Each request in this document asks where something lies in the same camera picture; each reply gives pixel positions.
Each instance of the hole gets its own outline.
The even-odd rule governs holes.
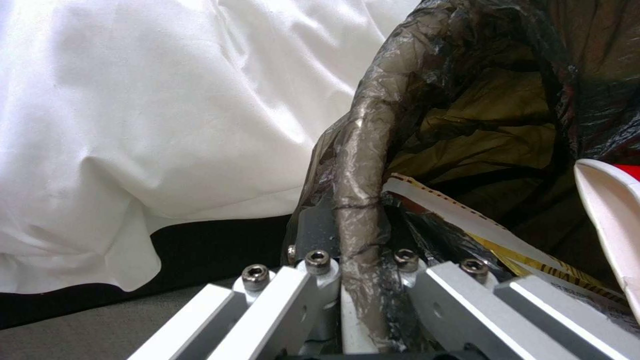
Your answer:
[[[307,318],[307,306],[304,305],[302,307],[302,317],[300,319],[300,322],[304,322],[306,318]]]
[[[439,318],[442,319],[442,307],[437,302],[433,303],[433,313]]]
[[[398,252],[398,256],[402,259],[402,260],[409,260],[413,257],[413,252],[409,251],[409,250],[400,250]]]
[[[316,251],[313,254],[311,254],[311,258],[313,260],[322,260],[324,259],[324,254],[322,252]]]
[[[470,268],[474,269],[474,270],[480,270],[480,268],[482,267],[480,264],[474,262],[474,261],[469,261],[467,263],[467,266],[469,266]]]
[[[259,268],[257,266],[255,268],[249,269],[249,275],[251,275],[252,277],[258,277],[262,275],[262,273],[263,273],[262,268]]]

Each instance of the metal frame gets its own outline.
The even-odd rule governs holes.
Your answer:
[[[640,359],[635,336],[537,277],[500,284],[493,292],[581,359]]]
[[[208,284],[129,360],[204,359],[246,309],[244,294]]]
[[[315,280],[285,266],[208,360],[274,360],[297,354],[321,306]]]
[[[417,274],[408,291],[422,324],[447,350],[473,344],[491,360],[577,359],[453,263]]]

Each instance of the bolt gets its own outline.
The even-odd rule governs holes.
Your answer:
[[[484,284],[489,274],[489,266],[478,259],[464,259],[460,261],[460,268],[481,284]]]
[[[398,271],[414,272],[418,270],[418,255],[409,249],[400,249],[394,254]]]
[[[305,265],[311,275],[323,275],[331,270],[331,258],[324,250],[312,250],[305,256]]]
[[[249,265],[242,271],[242,283],[248,291],[264,289],[269,280],[269,269],[262,264]]]
[[[297,252],[295,244],[289,245],[289,247],[287,247],[287,260],[289,261],[289,265],[296,264],[296,255]]]

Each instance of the trash bag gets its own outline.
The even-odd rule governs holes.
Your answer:
[[[624,0],[424,0],[392,32],[349,113],[318,140],[285,239],[304,243],[314,225],[301,231],[302,212],[331,200],[334,233],[316,245],[339,241],[343,287],[379,349],[395,346],[379,276],[391,172],[615,286],[572,166],[640,163],[638,11]]]

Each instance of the white cloth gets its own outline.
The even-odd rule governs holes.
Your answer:
[[[292,211],[417,3],[0,1],[0,291],[131,291],[162,226]]]

